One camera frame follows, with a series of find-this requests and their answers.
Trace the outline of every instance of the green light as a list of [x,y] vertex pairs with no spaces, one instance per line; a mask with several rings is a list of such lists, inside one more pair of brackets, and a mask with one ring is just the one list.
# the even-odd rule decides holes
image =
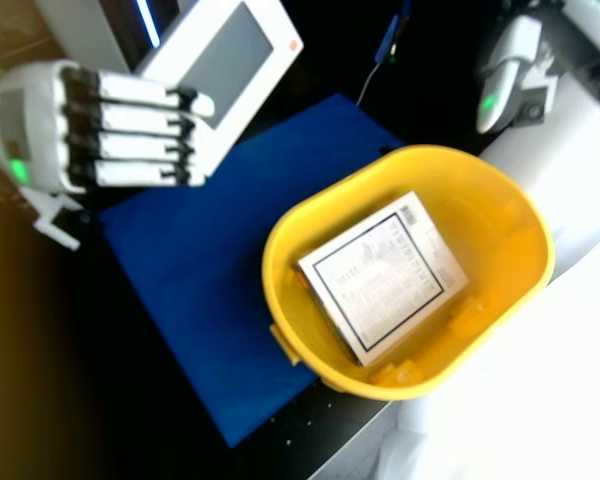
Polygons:
[[482,109],[483,110],[489,110],[491,107],[493,107],[496,104],[496,96],[495,95],[489,95],[487,98],[484,99],[484,101],[482,102]]
[[28,185],[30,181],[29,172],[24,162],[19,158],[12,158],[9,163],[11,164],[11,173],[16,177],[16,180],[24,185]]

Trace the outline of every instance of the blue mat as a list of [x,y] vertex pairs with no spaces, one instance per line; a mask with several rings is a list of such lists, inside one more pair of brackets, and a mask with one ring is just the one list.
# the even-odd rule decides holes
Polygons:
[[296,203],[401,143],[336,95],[236,146],[202,188],[147,190],[105,235],[229,446],[315,376],[269,333],[262,251]]

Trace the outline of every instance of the white robotic hand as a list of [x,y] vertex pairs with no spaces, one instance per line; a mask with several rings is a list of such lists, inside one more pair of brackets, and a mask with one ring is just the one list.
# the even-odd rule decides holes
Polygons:
[[27,65],[0,79],[0,167],[47,192],[202,185],[196,117],[213,114],[189,88],[70,61]]

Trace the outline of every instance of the black surface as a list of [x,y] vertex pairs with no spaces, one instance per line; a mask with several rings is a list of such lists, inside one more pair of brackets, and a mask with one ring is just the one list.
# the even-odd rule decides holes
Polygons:
[[[243,138],[336,91],[356,99],[396,8],[391,1],[364,8],[348,1],[284,3],[305,50]],[[490,138],[474,128],[476,60],[501,4],[415,1],[396,63],[378,70],[363,110],[407,143],[479,153]],[[95,192],[83,204],[99,211],[137,191]],[[318,384],[230,450],[97,232],[73,262],[71,322],[99,399],[112,476],[305,478],[382,405]]]

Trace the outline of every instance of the yellow bin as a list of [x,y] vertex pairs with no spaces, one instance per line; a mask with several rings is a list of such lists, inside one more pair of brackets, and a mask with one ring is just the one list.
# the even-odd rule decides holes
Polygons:
[[[415,191],[469,285],[385,356],[361,367],[295,274],[298,259],[370,213]],[[493,327],[549,282],[550,233],[520,188],[479,158],[435,146],[394,151],[288,211],[264,252],[271,332],[295,365],[332,388],[380,400],[423,395]]]

